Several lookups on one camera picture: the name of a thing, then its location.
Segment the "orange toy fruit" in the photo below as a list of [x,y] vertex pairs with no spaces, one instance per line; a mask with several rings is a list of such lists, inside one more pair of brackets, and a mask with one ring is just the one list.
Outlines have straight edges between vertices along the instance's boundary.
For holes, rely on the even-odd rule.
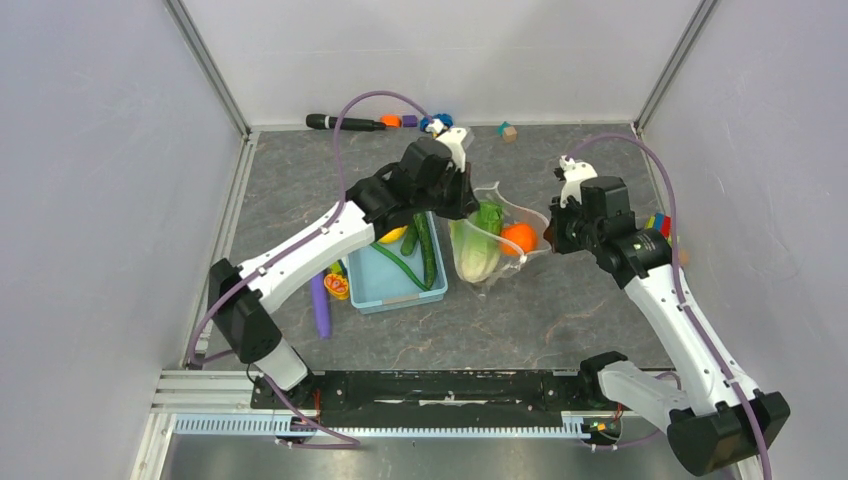
[[538,235],[527,223],[515,223],[504,227],[500,237],[517,245],[524,254],[532,252],[538,246]]

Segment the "clear dotted zip top bag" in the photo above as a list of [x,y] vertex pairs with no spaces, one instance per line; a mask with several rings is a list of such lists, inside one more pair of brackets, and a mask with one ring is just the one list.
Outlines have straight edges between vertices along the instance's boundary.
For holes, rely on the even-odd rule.
[[519,272],[550,251],[543,239],[548,219],[503,197],[499,184],[473,189],[480,208],[448,223],[453,262],[459,278],[479,290]]

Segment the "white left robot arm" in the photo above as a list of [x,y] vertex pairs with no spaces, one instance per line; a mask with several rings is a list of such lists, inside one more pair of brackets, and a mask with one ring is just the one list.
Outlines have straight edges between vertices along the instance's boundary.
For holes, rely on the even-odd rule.
[[253,364],[290,407],[306,405],[314,381],[271,318],[303,284],[331,263],[367,247],[415,215],[460,220],[479,208],[471,186],[467,128],[412,142],[401,159],[357,181],[323,217],[270,251],[239,266],[210,269],[210,317],[241,363]]

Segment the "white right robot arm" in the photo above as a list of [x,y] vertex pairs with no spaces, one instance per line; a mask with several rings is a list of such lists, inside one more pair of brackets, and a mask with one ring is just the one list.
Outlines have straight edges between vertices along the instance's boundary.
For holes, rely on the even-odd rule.
[[668,239],[640,229],[619,177],[565,182],[544,237],[556,253],[591,253],[638,307],[672,360],[680,387],[646,373],[618,352],[580,364],[580,400],[620,403],[665,434],[690,474],[703,476],[767,452],[790,416],[779,392],[765,393],[732,358],[674,265]]

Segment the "green toy cucumber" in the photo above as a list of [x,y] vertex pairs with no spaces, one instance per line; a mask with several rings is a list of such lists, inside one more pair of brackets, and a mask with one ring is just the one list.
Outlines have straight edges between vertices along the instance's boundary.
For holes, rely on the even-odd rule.
[[436,255],[433,246],[433,235],[425,213],[417,213],[414,223],[418,232],[423,265],[423,285],[430,290],[436,280]]

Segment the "yellow toy lemon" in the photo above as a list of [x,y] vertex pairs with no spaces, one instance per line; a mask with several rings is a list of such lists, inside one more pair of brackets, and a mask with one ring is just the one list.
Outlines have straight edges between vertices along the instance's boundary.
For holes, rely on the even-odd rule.
[[401,240],[408,230],[407,226],[395,228],[383,235],[378,242],[381,244],[392,244]]

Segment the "multicolour toy brick stack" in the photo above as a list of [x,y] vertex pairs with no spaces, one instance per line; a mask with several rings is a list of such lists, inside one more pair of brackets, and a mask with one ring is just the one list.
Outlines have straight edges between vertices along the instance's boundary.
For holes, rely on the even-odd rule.
[[650,216],[645,224],[646,229],[657,230],[668,241],[671,241],[671,230],[673,220],[670,216],[663,213],[655,213]]

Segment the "blue toy car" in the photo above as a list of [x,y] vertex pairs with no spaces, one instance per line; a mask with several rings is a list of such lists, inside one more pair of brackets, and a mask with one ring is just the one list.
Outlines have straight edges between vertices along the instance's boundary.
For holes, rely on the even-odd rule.
[[454,126],[454,119],[450,114],[447,113],[437,113],[430,117],[424,116],[419,121],[419,130],[421,132],[427,132],[429,125],[434,121],[439,121],[445,128],[451,128]]

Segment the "orange toy block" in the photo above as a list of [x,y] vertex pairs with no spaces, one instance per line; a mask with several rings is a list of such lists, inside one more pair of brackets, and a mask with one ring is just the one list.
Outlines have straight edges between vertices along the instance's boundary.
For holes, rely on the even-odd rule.
[[379,121],[384,124],[386,128],[403,127],[403,120],[400,116],[397,115],[383,115],[380,117]]

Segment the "teal and wood cube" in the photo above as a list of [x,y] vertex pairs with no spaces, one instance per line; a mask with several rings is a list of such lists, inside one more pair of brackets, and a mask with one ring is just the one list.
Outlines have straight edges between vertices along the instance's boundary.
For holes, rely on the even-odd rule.
[[505,143],[513,143],[517,139],[517,130],[509,122],[503,122],[498,127],[498,134]]

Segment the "green toy bean pod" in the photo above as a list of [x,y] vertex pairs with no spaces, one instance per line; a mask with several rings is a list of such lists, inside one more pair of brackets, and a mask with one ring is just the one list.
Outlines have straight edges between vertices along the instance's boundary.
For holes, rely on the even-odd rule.
[[397,257],[393,252],[389,251],[379,243],[372,243],[370,247],[380,253],[385,258],[389,259],[421,291],[429,290],[429,287],[413,272],[413,270],[403,260]]

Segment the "light blue plastic basket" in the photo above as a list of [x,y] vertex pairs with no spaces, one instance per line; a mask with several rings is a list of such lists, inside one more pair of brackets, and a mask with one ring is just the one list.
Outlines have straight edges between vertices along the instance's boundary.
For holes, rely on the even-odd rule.
[[[436,280],[433,287],[421,291],[389,259],[367,246],[347,255],[343,260],[348,273],[350,301],[355,309],[363,314],[371,314],[437,302],[444,298],[448,290],[446,269],[433,215],[428,213],[427,218],[436,255]],[[420,246],[411,255],[405,256],[401,252],[401,240],[381,245],[403,260],[423,281]]]

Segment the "black microphone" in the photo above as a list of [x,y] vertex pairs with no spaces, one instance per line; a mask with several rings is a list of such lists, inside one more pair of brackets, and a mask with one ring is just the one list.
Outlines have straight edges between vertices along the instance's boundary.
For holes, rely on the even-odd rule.
[[334,130],[338,128],[343,131],[374,132],[387,129],[387,125],[380,121],[358,118],[343,118],[311,113],[305,117],[305,125],[314,130]]

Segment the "green blue white brick stack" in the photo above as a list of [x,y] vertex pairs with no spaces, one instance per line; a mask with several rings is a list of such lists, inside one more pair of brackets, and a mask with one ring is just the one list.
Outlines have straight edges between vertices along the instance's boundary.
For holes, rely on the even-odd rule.
[[338,274],[338,275],[342,275],[342,276],[346,276],[346,275],[347,275],[347,273],[346,273],[346,269],[345,269],[345,267],[343,266],[343,264],[342,264],[342,262],[341,262],[341,261],[336,261],[336,262],[334,262],[334,263],[333,263],[333,264],[329,267],[329,270],[330,270],[330,272],[331,272],[331,273],[334,273],[334,274]]

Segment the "yellow butterfly toy brick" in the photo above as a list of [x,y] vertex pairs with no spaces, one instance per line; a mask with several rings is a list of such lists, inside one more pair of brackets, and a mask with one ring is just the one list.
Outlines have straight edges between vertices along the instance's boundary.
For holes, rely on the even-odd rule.
[[348,300],[350,298],[350,287],[347,278],[338,273],[328,273],[323,279],[324,288],[337,300]]

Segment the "purple plastic cylinder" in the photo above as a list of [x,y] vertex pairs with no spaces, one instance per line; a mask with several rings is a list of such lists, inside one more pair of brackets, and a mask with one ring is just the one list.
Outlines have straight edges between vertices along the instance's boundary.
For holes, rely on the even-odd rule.
[[325,276],[325,273],[320,272],[310,280],[314,324],[320,339],[330,339],[332,336],[329,295],[324,285]]

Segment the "black mounting base plate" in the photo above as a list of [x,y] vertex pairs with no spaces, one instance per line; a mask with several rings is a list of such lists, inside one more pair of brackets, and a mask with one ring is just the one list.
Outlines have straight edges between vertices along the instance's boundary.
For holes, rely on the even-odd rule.
[[626,411],[591,397],[577,372],[554,370],[327,370],[286,396],[326,427],[554,427],[564,412]]

